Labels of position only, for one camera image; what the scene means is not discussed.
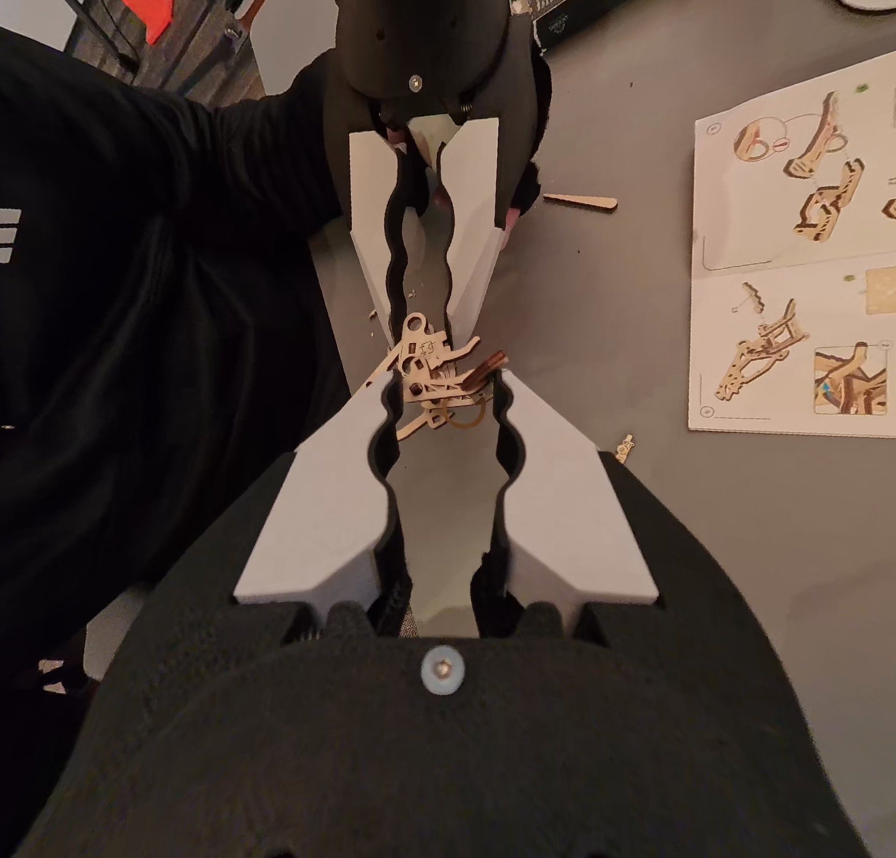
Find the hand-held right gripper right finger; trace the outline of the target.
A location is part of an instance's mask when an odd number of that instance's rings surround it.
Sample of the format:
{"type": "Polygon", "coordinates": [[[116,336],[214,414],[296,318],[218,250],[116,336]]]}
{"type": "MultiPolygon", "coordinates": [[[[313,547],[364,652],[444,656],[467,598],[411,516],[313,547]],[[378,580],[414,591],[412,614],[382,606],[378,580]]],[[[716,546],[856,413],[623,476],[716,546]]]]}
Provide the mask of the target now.
{"type": "Polygon", "coordinates": [[[481,638],[507,638],[549,604],[564,634],[589,604],[654,606],[658,586],[597,446],[509,370],[496,373],[497,460],[507,474],[470,584],[481,638]]]}

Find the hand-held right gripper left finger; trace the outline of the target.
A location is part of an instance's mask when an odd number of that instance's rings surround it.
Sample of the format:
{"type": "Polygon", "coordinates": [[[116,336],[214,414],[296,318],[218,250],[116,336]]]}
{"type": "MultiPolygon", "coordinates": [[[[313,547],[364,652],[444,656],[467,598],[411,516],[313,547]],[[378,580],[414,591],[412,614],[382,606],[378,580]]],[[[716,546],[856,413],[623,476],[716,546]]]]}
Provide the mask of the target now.
{"type": "Polygon", "coordinates": [[[409,576],[394,490],[399,373],[354,395],[295,451],[233,595],[241,605],[299,603],[316,622],[340,603],[384,611],[409,576]]]}

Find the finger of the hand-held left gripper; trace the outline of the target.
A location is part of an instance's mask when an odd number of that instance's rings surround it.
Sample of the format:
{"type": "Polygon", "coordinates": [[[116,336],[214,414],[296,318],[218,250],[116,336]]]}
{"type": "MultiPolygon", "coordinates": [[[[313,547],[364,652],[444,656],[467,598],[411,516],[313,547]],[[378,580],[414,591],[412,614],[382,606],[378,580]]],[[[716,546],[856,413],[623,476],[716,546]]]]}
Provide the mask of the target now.
{"type": "Polygon", "coordinates": [[[446,251],[451,286],[445,305],[452,337],[471,337],[504,241],[496,224],[499,121],[466,122],[444,144],[438,173],[453,212],[446,251]]]}
{"type": "Polygon", "coordinates": [[[403,231],[412,187],[406,140],[392,144],[379,133],[350,135],[350,234],[390,347],[400,341],[408,313],[403,231]]]}

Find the wooden model lever assembly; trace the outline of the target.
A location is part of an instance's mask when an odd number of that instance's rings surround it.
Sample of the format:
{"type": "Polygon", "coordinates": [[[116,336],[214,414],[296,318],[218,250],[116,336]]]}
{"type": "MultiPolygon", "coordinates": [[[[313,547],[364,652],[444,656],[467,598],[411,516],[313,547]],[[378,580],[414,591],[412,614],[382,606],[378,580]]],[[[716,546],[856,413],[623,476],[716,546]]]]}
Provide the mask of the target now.
{"type": "Polygon", "coordinates": [[[416,406],[420,414],[397,429],[398,442],[425,428],[468,430],[482,423],[494,396],[495,376],[508,357],[504,350],[497,350],[476,367],[459,370],[458,362],[469,357],[479,342],[479,337],[473,337],[463,348],[453,349],[447,333],[434,330],[424,315],[406,318],[397,346],[364,383],[369,387],[384,371],[399,373],[404,403],[416,406]]]}

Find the person's left forearm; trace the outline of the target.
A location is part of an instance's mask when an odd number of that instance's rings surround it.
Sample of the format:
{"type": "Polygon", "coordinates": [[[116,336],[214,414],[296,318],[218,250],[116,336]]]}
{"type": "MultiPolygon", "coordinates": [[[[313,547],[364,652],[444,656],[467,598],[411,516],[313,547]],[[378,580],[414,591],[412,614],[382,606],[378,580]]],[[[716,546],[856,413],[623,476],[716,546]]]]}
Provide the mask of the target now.
{"type": "Polygon", "coordinates": [[[170,126],[165,201],[218,239],[306,239],[342,215],[326,158],[323,98],[328,50],[284,93],[210,110],[159,93],[170,126]]]}

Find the open instruction booklet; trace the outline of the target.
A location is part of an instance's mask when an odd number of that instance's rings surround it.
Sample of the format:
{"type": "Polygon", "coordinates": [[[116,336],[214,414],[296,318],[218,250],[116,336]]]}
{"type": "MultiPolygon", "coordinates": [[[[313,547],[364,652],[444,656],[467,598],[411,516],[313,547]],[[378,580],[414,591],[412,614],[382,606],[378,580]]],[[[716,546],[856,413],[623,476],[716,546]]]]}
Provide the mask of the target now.
{"type": "Polygon", "coordinates": [[[695,123],[688,426],[895,434],[895,54],[695,123]]]}

